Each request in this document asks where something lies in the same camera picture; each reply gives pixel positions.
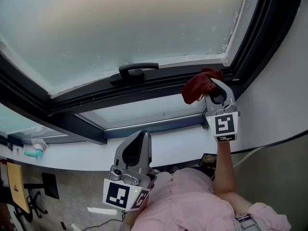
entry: red cloth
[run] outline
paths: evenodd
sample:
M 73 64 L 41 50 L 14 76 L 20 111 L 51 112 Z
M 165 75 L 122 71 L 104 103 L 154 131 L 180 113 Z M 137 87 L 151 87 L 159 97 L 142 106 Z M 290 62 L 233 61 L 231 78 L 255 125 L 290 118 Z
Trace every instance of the red cloth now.
M 213 70 L 210 67 L 203 67 L 202 72 L 190 79 L 182 89 L 182 96 L 187 104 L 192 104 L 204 95 L 211 94 L 217 96 L 218 90 L 216 85 L 211 82 L 210 78 L 223 81 L 221 70 Z

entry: desk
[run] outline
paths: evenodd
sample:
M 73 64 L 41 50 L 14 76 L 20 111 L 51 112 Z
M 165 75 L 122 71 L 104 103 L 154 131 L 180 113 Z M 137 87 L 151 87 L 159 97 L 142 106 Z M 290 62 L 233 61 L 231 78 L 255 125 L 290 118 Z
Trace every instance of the desk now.
M 17 164 L 7 163 L 7 168 L 13 201 L 26 213 L 30 214 L 28 201 L 25 195 L 21 166 Z

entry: window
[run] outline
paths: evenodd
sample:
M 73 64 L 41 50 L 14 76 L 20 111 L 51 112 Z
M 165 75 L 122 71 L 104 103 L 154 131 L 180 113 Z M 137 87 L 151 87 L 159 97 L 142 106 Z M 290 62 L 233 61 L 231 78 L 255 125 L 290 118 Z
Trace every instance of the window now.
M 2 104 L 0 104 L 0 114 L 0 134 L 4 138 L 13 136 L 20 139 L 23 144 L 31 144 L 31 139 L 39 138 L 52 143 L 82 141 L 31 121 Z
M 52 95 L 125 64 L 222 63 L 242 2 L 0 0 L 2 52 Z
M 206 127 L 204 100 L 186 105 L 183 85 L 207 65 L 222 70 L 239 97 L 283 41 L 299 3 L 0 0 L 0 102 L 31 120 L 20 132 L 12 124 L 3 131 L 26 140 L 40 128 L 45 138 L 106 143 L 136 129 Z M 138 78 L 130 78 L 134 69 L 119 74 L 138 63 Z M 119 83 L 111 81 L 116 74 Z

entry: window handle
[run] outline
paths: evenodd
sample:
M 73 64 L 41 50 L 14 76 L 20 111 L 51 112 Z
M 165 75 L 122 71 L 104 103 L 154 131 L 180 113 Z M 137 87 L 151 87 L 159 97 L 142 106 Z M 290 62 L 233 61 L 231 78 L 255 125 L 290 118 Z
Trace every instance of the window handle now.
M 157 63 L 138 63 L 129 64 L 119 67 L 119 74 L 109 77 L 109 81 L 112 85 L 125 84 L 128 82 L 141 80 L 144 77 L 142 68 L 159 69 Z

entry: white wall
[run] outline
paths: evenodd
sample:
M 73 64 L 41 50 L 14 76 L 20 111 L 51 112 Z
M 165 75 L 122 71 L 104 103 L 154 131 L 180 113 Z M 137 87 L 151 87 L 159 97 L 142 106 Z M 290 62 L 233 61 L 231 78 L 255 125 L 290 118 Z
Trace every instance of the white wall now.
M 285 140 L 308 129 L 308 0 L 268 65 L 238 99 L 238 146 Z
M 238 141 L 232 151 L 249 149 L 292 137 L 308 129 L 308 0 L 303 0 L 284 42 L 269 64 L 237 101 L 241 111 Z M 0 156 L 63 169 L 109 170 L 122 139 L 107 145 L 88 142 L 50 146 L 41 159 L 0 146 Z M 152 134 L 152 166 L 174 164 L 216 153 L 211 132 L 201 126 Z
M 114 162 L 116 149 L 123 139 L 108 140 L 107 145 L 89 142 L 53 144 L 36 159 L 25 156 L 24 150 L 14 148 L 11 152 L 0 145 L 0 156 L 24 163 L 73 170 L 109 170 Z M 201 158 L 204 152 L 216 153 L 217 145 L 209 130 L 202 126 L 181 128 L 170 132 L 152 134 L 152 164 L 161 166 Z

